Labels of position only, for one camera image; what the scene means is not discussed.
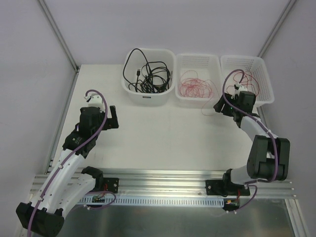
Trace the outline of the white solid plastic tub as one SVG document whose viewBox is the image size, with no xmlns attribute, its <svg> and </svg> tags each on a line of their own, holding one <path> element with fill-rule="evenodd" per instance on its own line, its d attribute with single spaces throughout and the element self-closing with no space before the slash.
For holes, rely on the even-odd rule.
<svg viewBox="0 0 316 237">
<path fill-rule="evenodd" d="M 175 54 L 168 49 L 134 48 L 126 56 L 122 71 L 121 85 L 127 92 L 130 100 L 142 106 L 162 106 L 166 104 L 172 90 L 175 88 Z M 137 76 L 143 80 L 145 76 L 170 77 L 170 88 L 163 93 L 138 93 L 128 89 L 128 83 L 136 82 Z"/>
</svg>

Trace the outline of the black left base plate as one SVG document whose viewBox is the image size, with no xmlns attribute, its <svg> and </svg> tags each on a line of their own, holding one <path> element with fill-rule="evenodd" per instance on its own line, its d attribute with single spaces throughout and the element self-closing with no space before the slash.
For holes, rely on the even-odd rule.
<svg viewBox="0 0 316 237">
<path fill-rule="evenodd" d="M 119 190 L 119 178 L 98 178 L 96 179 L 94 192 L 109 191 L 117 194 Z"/>
</svg>

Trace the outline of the aluminium mounting rail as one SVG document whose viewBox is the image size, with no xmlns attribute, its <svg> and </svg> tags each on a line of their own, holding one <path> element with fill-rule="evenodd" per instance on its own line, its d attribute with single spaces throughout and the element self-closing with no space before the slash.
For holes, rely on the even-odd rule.
<svg viewBox="0 0 316 237">
<path fill-rule="evenodd" d="M 206 180 L 221 179 L 223 171 L 137 170 L 103 168 L 106 178 L 119 178 L 121 196 L 205 197 Z M 256 183 L 256 198 L 296 199 L 291 180 Z"/>
</svg>

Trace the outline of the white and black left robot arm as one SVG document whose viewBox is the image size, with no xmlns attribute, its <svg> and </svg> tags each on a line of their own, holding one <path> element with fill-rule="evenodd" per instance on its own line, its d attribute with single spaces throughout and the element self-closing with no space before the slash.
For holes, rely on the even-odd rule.
<svg viewBox="0 0 316 237">
<path fill-rule="evenodd" d="M 59 160 L 37 194 L 28 203 L 19 203 L 16 214 L 30 236 L 55 237 L 61 231 L 67 215 L 88 193 L 107 193 L 103 171 L 88 166 L 69 186 L 74 173 L 95 147 L 101 131 L 119 127 L 115 106 L 110 106 L 111 118 L 99 107 L 82 107 L 79 123 L 66 137 Z"/>
</svg>

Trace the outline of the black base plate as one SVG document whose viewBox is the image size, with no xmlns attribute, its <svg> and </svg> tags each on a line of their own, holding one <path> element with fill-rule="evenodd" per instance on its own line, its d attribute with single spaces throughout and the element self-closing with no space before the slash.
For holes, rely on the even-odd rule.
<svg viewBox="0 0 316 237">
<path fill-rule="evenodd" d="M 98 178 L 96 179 L 94 192 L 109 191 L 117 194 L 119 190 L 119 178 Z"/>
<path fill-rule="evenodd" d="M 243 185 L 225 184 L 219 179 L 206 180 L 205 189 L 208 196 L 250 196 L 250 190 Z"/>
</svg>

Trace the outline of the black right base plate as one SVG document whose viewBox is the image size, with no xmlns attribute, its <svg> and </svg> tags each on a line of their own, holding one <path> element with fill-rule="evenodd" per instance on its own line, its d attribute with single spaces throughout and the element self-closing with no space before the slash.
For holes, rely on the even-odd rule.
<svg viewBox="0 0 316 237">
<path fill-rule="evenodd" d="M 225 184 L 219 179 L 206 180 L 205 189 L 208 196 L 250 196 L 250 190 L 243 185 Z"/>
</svg>

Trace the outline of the white perforated right basket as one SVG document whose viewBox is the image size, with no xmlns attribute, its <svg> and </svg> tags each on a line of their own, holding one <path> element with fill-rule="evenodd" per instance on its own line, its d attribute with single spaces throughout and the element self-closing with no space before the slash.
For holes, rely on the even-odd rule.
<svg viewBox="0 0 316 237">
<path fill-rule="evenodd" d="M 241 82 L 248 91 L 256 95 L 255 107 L 271 104 L 274 100 L 274 93 L 265 62 L 260 57 L 244 55 L 223 55 L 220 58 L 221 84 L 224 83 L 227 75 L 236 69 L 245 72 L 245 78 L 241 79 L 242 73 L 233 73 L 226 82 L 225 92 L 233 94 L 234 84 Z"/>
</svg>

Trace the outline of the white perforated basket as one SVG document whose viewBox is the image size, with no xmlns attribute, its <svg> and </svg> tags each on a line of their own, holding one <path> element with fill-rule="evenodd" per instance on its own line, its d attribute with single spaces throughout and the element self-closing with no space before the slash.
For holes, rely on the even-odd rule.
<svg viewBox="0 0 316 237">
<path fill-rule="evenodd" d="M 178 54 L 175 66 L 175 94 L 180 105 L 188 108 L 213 108 L 222 95 L 219 57 L 209 54 Z"/>
<path fill-rule="evenodd" d="M 241 79 L 242 73 L 233 73 L 226 82 L 225 92 L 233 94 L 234 84 L 241 82 L 248 91 L 256 95 L 255 107 L 271 104 L 274 100 L 274 93 L 265 62 L 260 57 L 244 55 L 223 55 L 220 58 L 221 84 L 224 83 L 227 75 L 236 69 L 245 72 L 245 78 Z"/>
</svg>

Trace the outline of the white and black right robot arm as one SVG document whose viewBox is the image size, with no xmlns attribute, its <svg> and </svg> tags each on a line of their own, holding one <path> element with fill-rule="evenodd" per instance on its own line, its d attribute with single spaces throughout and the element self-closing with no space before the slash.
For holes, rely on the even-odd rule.
<svg viewBox="0 0 316 237">
<path fill-rule="evenodd" d="M 238 95 L 224 93 L 214 105 L 217 113 L 232 117 L 252 141 L 246 165 L 228 169 L 212 191 L 222 196 L 235 195 L 257 182 L 284 181 L 288 175 L 290 141 L 273 134 L 253 113 L 256 96 L 242 91 Z"/>
</svg>

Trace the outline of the white perforated middle basket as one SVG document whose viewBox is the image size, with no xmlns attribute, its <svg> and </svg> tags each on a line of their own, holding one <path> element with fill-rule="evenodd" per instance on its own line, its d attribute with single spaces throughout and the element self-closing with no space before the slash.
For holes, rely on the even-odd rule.
<svg viewBox="0 0 316 237">
<path fill-rule="evenodd" d="M 209 54 L 178 54 L 175 66 L 175 94 L 180 105 L 188 108 L 213 108 L 222 95 L 219 57 Z"/>
</svg>

